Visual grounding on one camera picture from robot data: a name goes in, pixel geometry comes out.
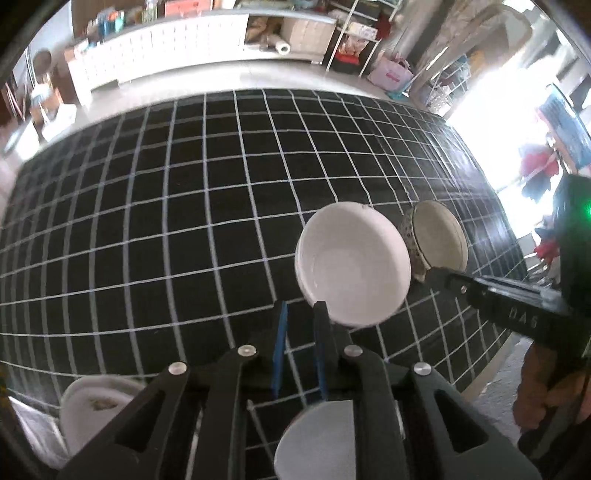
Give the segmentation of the person's hand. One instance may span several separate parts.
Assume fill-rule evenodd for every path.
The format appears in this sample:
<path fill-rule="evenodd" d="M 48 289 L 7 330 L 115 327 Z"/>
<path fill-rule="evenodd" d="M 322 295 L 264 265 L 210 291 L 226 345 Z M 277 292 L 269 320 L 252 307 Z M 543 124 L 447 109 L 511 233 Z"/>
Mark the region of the person's hand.
<path fill-rule="evenodd" d="M 580 398 L 586 373 L 572 372 L 550 387 L 556 363 L 557 353 L 536 343 L 525 354 L 513 404 L 514 422 L 522 433 L 538 429 L 550 408 L 566 406 Z"/>

